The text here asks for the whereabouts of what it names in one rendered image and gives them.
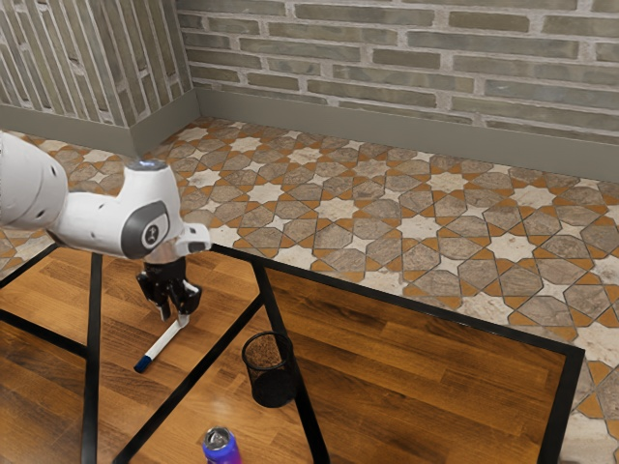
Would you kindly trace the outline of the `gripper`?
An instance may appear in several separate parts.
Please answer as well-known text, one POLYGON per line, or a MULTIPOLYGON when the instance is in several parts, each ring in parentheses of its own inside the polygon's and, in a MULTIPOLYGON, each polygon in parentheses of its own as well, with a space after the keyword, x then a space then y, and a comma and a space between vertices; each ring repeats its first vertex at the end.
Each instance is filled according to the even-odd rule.
POLYGON ((201 298, 201 288, 186 279, 186 258, 165 264, 144 263, 144 270, 136 276, 145 297, 159 309, 163 321, 170 317, 169 301, 175 305, 180 328, 190 322, 190 315, 183 311, 195 311, 201 298))

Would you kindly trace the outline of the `white marker pen blue cap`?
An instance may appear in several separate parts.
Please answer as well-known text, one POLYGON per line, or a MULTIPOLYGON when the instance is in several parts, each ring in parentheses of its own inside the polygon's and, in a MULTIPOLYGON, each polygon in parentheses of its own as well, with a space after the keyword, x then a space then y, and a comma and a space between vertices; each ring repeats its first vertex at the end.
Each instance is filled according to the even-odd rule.
POLYGON ((146 351, 146 353, 140 358, 140 360, 133 367, 137 373, 142 373, 151 364, 151 362, 161 353, 161 351, 168 345, 168 343, 174 338, 174 336, 180 332, 182 325, 179 321, 175 321, 170 327, 161 335, 161 337, 146 351))

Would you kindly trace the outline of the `black mesh pen holder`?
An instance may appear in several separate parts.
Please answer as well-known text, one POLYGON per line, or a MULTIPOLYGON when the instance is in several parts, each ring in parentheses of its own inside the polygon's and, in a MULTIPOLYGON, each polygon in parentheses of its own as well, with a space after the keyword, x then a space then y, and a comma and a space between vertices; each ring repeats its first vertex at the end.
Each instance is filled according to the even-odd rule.
POLYGON ((243 346, 251 395, 260 406, 279 408, 296 396, 292 343, 276 332, 257 333, 243 346))

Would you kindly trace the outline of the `purple drink can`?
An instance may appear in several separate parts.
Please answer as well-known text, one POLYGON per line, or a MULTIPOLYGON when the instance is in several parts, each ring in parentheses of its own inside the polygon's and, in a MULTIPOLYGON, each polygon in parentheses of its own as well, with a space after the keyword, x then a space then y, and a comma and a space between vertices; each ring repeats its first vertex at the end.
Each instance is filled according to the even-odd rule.
POLYGON ((208 464, 242 464, 236 438, 226 427, 210 428, 202 441, 202 450, 208 464))

